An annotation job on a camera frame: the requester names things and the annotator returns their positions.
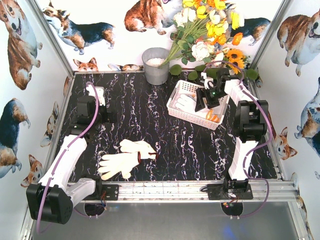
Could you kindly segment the yellow dotted knit glove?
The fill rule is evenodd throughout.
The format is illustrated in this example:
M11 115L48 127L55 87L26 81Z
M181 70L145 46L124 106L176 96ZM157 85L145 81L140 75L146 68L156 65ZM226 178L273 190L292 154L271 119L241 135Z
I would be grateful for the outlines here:
M191 95L181 94L175 103L175 107L183 112L193 113L197 102Z

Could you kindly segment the white plastic storage basket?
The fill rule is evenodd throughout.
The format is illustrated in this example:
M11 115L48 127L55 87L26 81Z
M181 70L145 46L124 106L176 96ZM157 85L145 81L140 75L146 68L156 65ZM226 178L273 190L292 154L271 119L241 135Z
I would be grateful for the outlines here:
M202 86L185 80L179 80L166 104L168 114L178 119L215 130L222 122L227 110L230 97L228 95L218 100L218 106L196 111L196 90Z

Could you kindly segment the white knit glove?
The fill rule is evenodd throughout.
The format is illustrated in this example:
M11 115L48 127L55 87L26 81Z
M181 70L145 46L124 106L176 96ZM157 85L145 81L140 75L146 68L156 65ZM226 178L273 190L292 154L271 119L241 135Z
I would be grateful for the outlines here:
M207 114L206 114L206 116L205 116L205 119L206 119L207 121L211 121L211 122L214 122L214 123L219 123L220 120L221 120L221 115L215 113L213 109L210 109L210 110L207 112Z

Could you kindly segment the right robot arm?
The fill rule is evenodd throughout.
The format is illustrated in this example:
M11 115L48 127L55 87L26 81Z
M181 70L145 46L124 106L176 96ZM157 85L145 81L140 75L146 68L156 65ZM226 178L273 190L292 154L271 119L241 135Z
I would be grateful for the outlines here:
M217 75L217 82L201 73L204 87L196 90L195 112L204 108L212 109L220 105L219 99L229 96L236 105L233 132L236 146L228 175L224 179L224 191L246 192L249 184L248 168L253 151L267 133L268 102L254 97L235 75L226 75L223 70Z

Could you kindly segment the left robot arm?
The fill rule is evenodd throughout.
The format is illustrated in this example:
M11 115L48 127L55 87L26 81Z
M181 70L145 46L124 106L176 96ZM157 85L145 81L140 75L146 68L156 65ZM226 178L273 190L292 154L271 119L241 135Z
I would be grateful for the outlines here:
M106 122L108 115L97 98L90 95L78 98L76 110L50 168L38 183L27 187L30 216L37 222L66 224L74 207L83 200L118 200L119 186L103 184L96 175L85 174L76 183L69 184L78 159L92 141L92 133L97 125Z

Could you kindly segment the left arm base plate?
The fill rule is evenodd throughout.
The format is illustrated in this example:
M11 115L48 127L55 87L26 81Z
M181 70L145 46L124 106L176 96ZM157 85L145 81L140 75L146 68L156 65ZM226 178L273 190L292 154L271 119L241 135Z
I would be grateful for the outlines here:
M96 187L91 196L94 200L117 201L119 196L119 185L102 184Z

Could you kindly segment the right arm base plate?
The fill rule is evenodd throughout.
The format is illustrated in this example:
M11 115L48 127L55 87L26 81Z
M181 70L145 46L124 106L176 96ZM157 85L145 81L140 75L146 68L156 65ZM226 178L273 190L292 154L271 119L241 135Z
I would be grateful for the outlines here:
M208 184L207 193L209 200L252 200L253 192L249 185L247 189L224 189L221 184Z

